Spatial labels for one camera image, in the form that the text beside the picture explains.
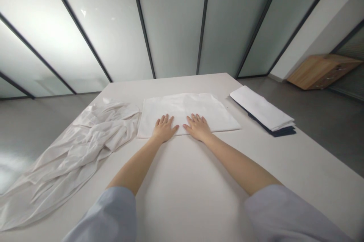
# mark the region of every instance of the left hand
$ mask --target left hand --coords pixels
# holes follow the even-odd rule
[[[158,119],[155,123],[151,139],[156,139],[157,141],[160,141],[160,143],[164,143],[172,138],[179,128],[179,125],[171,128],[173,118],[174,117],[172,116],[170,119],[168,119],[168,114],[166,114],[165,116],[163,115],[160,119]]]

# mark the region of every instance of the sleeve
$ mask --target sleeve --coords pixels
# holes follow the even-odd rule
[[[124,187],[106,189],[62,242],[135,241],[135,197]]]
[[[352,241],[320,211],[282,185],[269,185],[245,202],[259,241]]]

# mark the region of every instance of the wooden drawer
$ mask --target wooden drawer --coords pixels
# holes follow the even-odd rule
[[[287,80],[305,90],[324,89],[361,63],[337,55],[310,56]]]

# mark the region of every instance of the table surface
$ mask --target table surface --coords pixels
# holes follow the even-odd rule
[[[215,134],[359,240],[364,179],[299,129],[278,138],[266,133],[229,97],[240,86],[226,73],[110,83],[92,103],[112,98],[142,109],[145,98],[212,93],[242,126]],[[0,233],[0,241],[60,241],[146,141],[134,138],[122,146],[63,206],[27,227]],[[162,145],[136,197],[138,241],[255,240],[243,208],[247,197],[201,142],[175,136]]]

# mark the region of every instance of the crumpled white cloth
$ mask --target crumpled white cloth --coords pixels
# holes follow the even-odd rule
[[[237,103],[271,131],[294,125],[294,119],[269,103],[264,97],[242,86],[230,93]]]
[[[134,135],[140,110],[104,99],[88,106],[20,178],[0,196],[0,230],[25,226],[70,199],[100,160]]]
[[[179,125],[175,135],[187,135],[182,125],[192,113],[204,116],[212,132],[241,129],[239,123],[212,94],[175,94],[145,99],[138,128],[138,138],[150,138],[155,122],[162,115],[174,116],[172,126]]]

